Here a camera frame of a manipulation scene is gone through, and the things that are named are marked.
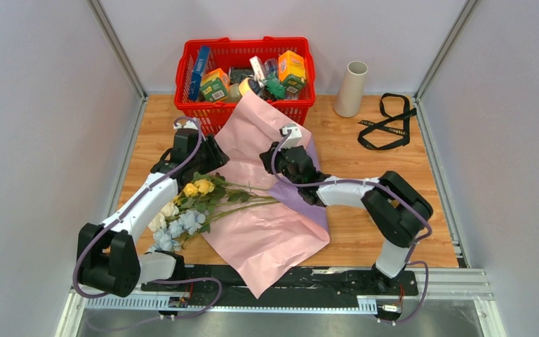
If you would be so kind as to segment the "purple pink wrapping paper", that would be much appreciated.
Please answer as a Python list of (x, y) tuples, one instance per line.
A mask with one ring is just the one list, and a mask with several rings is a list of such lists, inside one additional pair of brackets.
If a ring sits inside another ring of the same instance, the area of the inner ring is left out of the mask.
[(211, 224), (204, 235), (213, 249), (259, 298), (291, 267), (307, 260), (330, 242), (326, 210), (306, 204), (298, 191), (266, 172), (259, 158), (291, 119), (254, 93), (236, 105), (215, 135), (229, 162), (218, 169), (228, 182), (268, 189), (281, 199), (269, 206), (254, 206)]

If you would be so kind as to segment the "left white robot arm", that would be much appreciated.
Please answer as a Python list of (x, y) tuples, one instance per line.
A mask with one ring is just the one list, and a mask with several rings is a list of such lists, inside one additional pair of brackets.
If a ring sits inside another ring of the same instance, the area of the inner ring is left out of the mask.
[(229, 161), (212, 133), (194, 127), (175, 132), (173, 146), (153, 165), (140, 189), (115, 213), (99, 224), (79, 231), (72, 281), (97, 289), (103, 296), (126, 297), (138, 285), (160, 281), (168, 290), (181, 289), (187, 273), (177, 264), (181, 257), (168, 249), (138, 255), (141, 234), (162, 208), (193, 179)]

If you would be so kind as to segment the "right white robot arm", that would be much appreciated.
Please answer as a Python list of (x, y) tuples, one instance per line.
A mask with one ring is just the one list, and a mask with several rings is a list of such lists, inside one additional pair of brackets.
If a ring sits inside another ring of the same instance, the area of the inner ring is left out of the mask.
[(343, 179), (322, 173), (302, 146), (279, 148), (272, 143), (260, 154), (263, 167), (282, 183), (281, 202), (301, 213), (328, 206), (365, 209), (385, 241), (374, 264), (374, 288), (393, 292), (401, 282), (409, 256), (433, 214), (431, 204), (395, 171), (378, 178)]

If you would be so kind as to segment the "black printed ribbon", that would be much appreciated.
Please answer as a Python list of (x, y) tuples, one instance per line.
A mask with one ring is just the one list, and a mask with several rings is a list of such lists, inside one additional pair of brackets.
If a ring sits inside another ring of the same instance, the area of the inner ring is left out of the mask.
[[(385, 109), (384, 100), (386, 98), (398, 98), (403, 101), (402, 113), (397, 115), (390, 115)], [(411, 108), (410, 100), (404, 95), (394, 93), (384, 93), (380, 97), (379, 101), (380, 114), (385, 118), (377, 123), (369, 120), (361, 120), (358, 124), (364, 125), (365, 128), (359, 132), (357, 137), (358, 143), (367, 150), (385, 151), (393, 150), (398, 147), (407, 146), (411, 141), (411, 125), (410, 119), (417, 115), (417, 109)], [(399, 139), (390, 142), (385, 145), (376, 146), (365, 137), (374, 131), (383, 131), (395, 136), (399, 136)]]

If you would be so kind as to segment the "artificial flower bunch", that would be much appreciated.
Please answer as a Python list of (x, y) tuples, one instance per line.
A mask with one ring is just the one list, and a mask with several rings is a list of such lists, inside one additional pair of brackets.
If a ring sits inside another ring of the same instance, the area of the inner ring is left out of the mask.
[(219, 173), (196, 173), (147, 226), (154, 240), (147, 252), (179, 252), (189, 239), (209, 233), (218, 220), (257, 206), (276, 204), (277, 199), (269, 196), (268, 191), (230, 182)]

